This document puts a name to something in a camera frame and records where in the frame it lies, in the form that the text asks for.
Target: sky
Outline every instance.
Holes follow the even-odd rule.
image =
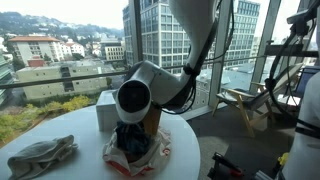
[[[94,24],[123,29],[122,10],[128,0],[0,0],[0,12],[17,11],[23,15],[47,16],[62,22]],[[255,36],[261,36],[269,0],[250,0],[260,3],[260,15]],[[273,37],[289,35],[286,18],[297,12],[300,0],[282,0]]]
[[[128,0],[0,0],[0,12],[46,16],[62,22],[123,29],[122,10]]]

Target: round white table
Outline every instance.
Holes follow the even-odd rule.
[[[170,158],[166,167],[138,179],[198,179],[200,150],[189,124],[178,115],[161,114],[160,126],[171,132]],[[0,149],[0,179],[8,179],[9,157],[39,141],[73,135],[78,149],[39,179],[126,179],[102,159],[102,148],[112,132],[100,132],[95,106],[64,114],[44,122]]]

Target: white box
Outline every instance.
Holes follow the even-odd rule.
[[[112,131],[120,121],[115,102],[117,90],[102,91],[96,104],[99,131]]]

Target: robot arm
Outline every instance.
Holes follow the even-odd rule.
[[[180,109],[190,94],[217,29],[217,0],[170,0],[172,14],[191,41],[191,52],[181,76],[142,61],[130,69],[128,80],[116,95],[116,109],[121,120],[134,124],[143,119],[151,102],[168,110]]]

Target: hillside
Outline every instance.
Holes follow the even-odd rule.
[[[32,33],[43,33],[56,36],[57,38],[67,35],[77,36],[97,36],[105,33],[123,37],[123,30],[109,29],[96,25],[79,25],[64,23],[54,18],[44,16],[23,16],[18,12],[0,12],[0,35],[1,34],[28,35]]]

